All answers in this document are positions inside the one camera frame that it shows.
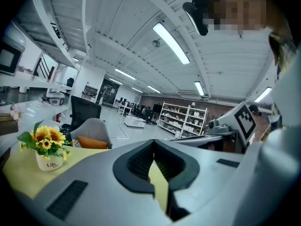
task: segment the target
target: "white flower pot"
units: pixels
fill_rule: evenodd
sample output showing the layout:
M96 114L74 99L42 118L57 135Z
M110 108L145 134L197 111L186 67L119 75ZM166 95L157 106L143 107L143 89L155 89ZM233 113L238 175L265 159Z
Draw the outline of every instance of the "white flower pot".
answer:
M36 151L38 166L43 171L54 171L63 165L63 158L57 156L48 156L50 160L40 156Z

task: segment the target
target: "white table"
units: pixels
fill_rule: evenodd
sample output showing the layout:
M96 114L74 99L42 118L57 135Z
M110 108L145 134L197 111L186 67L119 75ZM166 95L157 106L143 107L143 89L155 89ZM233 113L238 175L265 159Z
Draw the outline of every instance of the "white table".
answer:
M127 115L127 117L124 121L124 123L127 126L140 127L140 128L144 128L145 122L146 121L144 119L137 118L137 117L134 117L134 116L128 116L128 115Z
M68 107L65 105L54 106L38 100L17 103L16 105L23 112L21 120L18 123L19 131L0 136L0 156L17 142L17 136L25 131L32 131L35 123L47 119L51 120L57 114L68 110ZM10 113L10 106L1 106L0 113Z
M121 107L123 107L122 116L123 116L123 114L124 114L125 109L129 109L129 110L130 110L129 115L131 114L132 108L131 108L131 107L127 107L127 106L125 106L125 105L122 105L122 104L120 104L120 103L118 103L118 108L117 108L117 112L118 112L118 113L119 113L119 109L120 109Z

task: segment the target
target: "yellow flower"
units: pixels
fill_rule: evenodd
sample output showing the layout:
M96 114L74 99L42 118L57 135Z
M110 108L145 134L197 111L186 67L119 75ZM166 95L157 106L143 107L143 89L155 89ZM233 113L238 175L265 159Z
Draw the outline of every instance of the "yellow flower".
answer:
M56 128L54 127L49 127L49 136L50 136L50 142L55 143L59 146L62 146L64 143L64 140L66 140L66 136L63 135L61 132L59 132Z
M48 139L44 139L43 142L42 142L42 147L45 149L45 150L48 150L51 148L51 143L49 142Z
M43 157L43 158L46 159L46 160L50 160L50 158L47 157L47 156L45 156L45 155L41 155L41 157Z
M49 130L47 126L42 126L36 131L36 139L41 142L45 138L49 138Z
M63 159L66 161L67 160L67 152L63 152Z

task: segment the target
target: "yellow tablecloth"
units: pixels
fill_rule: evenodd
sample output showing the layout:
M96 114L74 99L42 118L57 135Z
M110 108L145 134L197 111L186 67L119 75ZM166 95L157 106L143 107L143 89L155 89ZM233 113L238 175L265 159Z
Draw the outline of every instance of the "yellow tablecloth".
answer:
M82 159L96 153L105 153L107 150L67 147L71 156L64 161L57 170L45 172L39 169L35 151L30 149L15 150L3 167L3 173L11 187L34 199L40 190L51 180L65 172ZM168 183L156 165L151 165L149 172L150 182L155 186L155 196L160 207L166 211Z

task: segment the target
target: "brick wall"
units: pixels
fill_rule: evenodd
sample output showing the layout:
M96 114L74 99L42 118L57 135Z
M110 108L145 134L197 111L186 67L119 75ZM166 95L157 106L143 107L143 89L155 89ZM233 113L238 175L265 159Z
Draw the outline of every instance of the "brick wall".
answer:
M183 100L183 99L142 96L140 100L140 105L150 106L151 108L153 108L154 104L162 105L164 101L165 103L168 104L182 105L182 106L189 106L192 103L192 101ZM228 112L233 108L231 106L217 105L217 104L207 103L207 102L195 102L195 103L196 103L195 108L197 109L202 109L202 110L205 110L206 108L208 109L206 124L208 124L208 122L212 120L213 117L217 119L222 114L225 114L226 112ZM257 130L255 132L255 141L259 141L261 135L264 133L265 129L269 124L269 120L266 115L263 115L263 116L257 116L255 118L255 122L257 125Z

